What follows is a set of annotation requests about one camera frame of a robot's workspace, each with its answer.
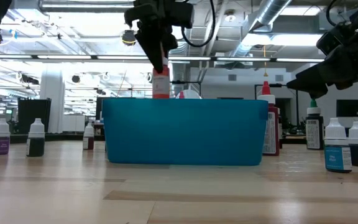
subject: ceiling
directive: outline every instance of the ceiling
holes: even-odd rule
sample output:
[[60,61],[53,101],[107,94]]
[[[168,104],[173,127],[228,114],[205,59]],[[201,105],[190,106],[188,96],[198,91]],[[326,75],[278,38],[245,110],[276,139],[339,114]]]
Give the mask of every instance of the ceiling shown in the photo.
[[[45,0],[43,4],[65,3],[73,1],[56,1]],[[78,4],[87,4],[92,7],[99,2],[94,0],[77,0]],[[262,44],[260,35],[268,35],[268,40],[274,40],[276,35],[297,34],[294,30],[297,26],[305,26],[301,22],[318,21],[320,10],[329,4],[330,1],[315,0],[294,0],[281,13],[278,19],[273,23],[272,34],[258,34],[258,38],[250,45]],[[123,13],[92,13],[92,12],[43,12],[36,9],[36,5],[28,5],[28,1],[16,0],[12,9],[9,10],[0,25],[3,41],[0,43],[0,54],[26,54],[26,55],[144,55],[139,45],[128,47],[122,43],[121,35],[124,30],[128,29],[125,25]],[[209,22],[209,1],[191,0],[190,3],[195,5],[195,18],[193,29],[188,30],[187,35],[194,43],[203,42],[208,22]],[[247,15],[259,9],[260,0],[218,0],[215,1],[217,17],[222,15],[221,22],[217,25],[218,30],[214,41],[206,49],[194,48],[185,45],[181,38],[180,28],[175,27],[173,34],[177,37],[181,45],[185,46],[178,55],[215,55],[216,53],[226,53],[233,51],[243,40],[244,32],[242,31],[244,19]],[[334,10],[337,14],[343,9],[353,9],[358,7],[358,0],[347,0],[340,2]],[[226,21],[224,13],[232,10],[235,20]],[[314,34],[320,34],[324,31],[320,22]],[[301,41],[302,36],[294,36],[294,41],[281,44],[280,42],[269,41],[265,47],[251,46],[249,55],[254,57],[283,57],[283,58],[324,58],[322,53],[314,46],[314,42],[307,46],[297,45],[297,41]],[[78,87],[117,87],[123,90],[106,90],[106,94],[110,96],[134,96],[134,97],[151,97],[151,84],[147,81],[148,74],[152,71],[149,63],[82,63],[67,62],[61,63],[63,74],[66,81],[66,105],[68,110],[72,110],[70,104],[75,101],[81,108],[81,104],[86,99],[96,98],[97,93],[94,90],[70,90],[70,88]],[[191,67],[199,67],[198,63],[189,64]],[[258,70],[263,68],[264,63],[254,63],[249,68]],[[298,64],[293,63],[271,63],[269,68],[284,68],[284,71],[295,69]],[[30,86],[39,87],[21,82],[20,77],[27,75],[36,80],[41,81],[41,74],[44,68],[43,62],[23,62],[20,60],[0,60],[0,86]],[[220,80],[219,70],[209,71],[213,74],[214,85]],[[80,83],[73,83],[71,78],[73,75],[81,77]],[[249,84],[247,79],[237,83],[241,85]],[[12,96],[26,96],[36,98],[39,90],[0,90],[0,97],[11,98]]]

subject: red bottle cap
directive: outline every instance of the red bottle cap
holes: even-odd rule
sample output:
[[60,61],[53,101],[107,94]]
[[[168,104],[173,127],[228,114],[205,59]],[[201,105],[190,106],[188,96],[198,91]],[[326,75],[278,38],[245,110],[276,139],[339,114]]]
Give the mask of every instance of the red bottle cap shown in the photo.
[[276,98],[270,92],[270,87],[268,81],[264,81],[264,85],[262,87],[262,94],[258,96],[258,100],[268,101],[269,104],[275,104]]
[[262,95],[271,95],[269,83],[267,81],[264,81],[264,85],[262,87]]

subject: wooden table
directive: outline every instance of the wooden table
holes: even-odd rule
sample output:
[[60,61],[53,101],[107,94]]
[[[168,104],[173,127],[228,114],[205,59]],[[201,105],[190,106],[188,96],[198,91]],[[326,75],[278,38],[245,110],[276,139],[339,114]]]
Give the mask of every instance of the wooden table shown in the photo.
[[81,148],[46,142],[43,157],[26,158],[25,144],[11,145],[0,223],[358,223],[358,167],[328,172],[304,145],[253,167],[112,164],[103,142]]

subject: ceiling light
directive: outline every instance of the ceiling light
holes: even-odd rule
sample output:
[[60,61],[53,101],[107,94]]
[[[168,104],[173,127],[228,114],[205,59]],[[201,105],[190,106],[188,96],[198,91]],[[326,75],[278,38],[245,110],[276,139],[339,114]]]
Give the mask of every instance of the ceiling light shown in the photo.
[[131,5],[121,5],[121,4],[43,4],[42,7],[46,8],[132,8]]
[[209,60],[211,60],[211,57],[179,57],[179,56],[172,56],[172,57],[169,57],[169,60],[171,60],[171,61],[177,61],[177,60],[209,61]]
[[148,60],[147,56],[98,56],[98,59],[103,60]]
[[38,55],[39,59],[91,59],[88,55]]
[[218,57],[216,58],[218,61],[225,62],[269,62],[270,58],[255,58],[255,57]]
[[254,45],[269,45],[270,36],[265,34],[247,34],[246,37],[242,40],[243,45],[254,46]]
[[227,22],[233,22],[236,20],[235,15],[230,15],[230,16],[226,16],[226,18],[224,18],[225,21]]
[[226,12],[224,12],[224,15],[226,16],[226,18],[224,18],[224,20],[227,22],[233,22],[236,20],[233,9],[226,10]]
[[315,16],[324,6],[287,6],[281,16]]
[[307,59],[307,58],[278,58],[277,62],[304,62],[304,63],[319,63],[324,59]]
[[32,57],[31,57],[31,55],[0,54],[0,58],[3,58],[3,59],[29,59],[29,58],[32,58]]
[[316,46],[322,34],[278,34],[272,38],[273,45]]

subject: black cable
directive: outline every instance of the black cable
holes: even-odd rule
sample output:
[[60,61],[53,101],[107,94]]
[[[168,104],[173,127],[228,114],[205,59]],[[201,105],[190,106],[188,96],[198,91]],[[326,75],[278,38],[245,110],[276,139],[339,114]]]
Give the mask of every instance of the black cable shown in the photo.
[[331,10],[331,8],[333,7],[334,3],[336,2],[337,0],[332,0],[331,3],[329,3],[328,7],[327,7],[327,10],[326,10],[326,18],[327,18],[327,21],[332,25],[332,26],[336,26],[336,23],[333,22],[330,18],[330,15],[329,15],[329,12]]
[[183,36],[183,39],[186,41],[186,43],[192,47],[204,47],[205,45],[207,45],[211,40],[212,40],[212,37],[215,33],[215,26],[216,26],[216,18],[215,18],[215,7],[214,7],[214,1],[213,0],[209,0],[210,3],[211,3],[211,12],[212,12],[212,30],[211,32],[209,33],[209,37],[208,39],[206,40],[205,43],[202,43],[202,44],[193,44],[190,42],[189,39],[187,39],[186,37],[186,34],[185,34],[185,28],[184,27],[181,27],[181,34]]

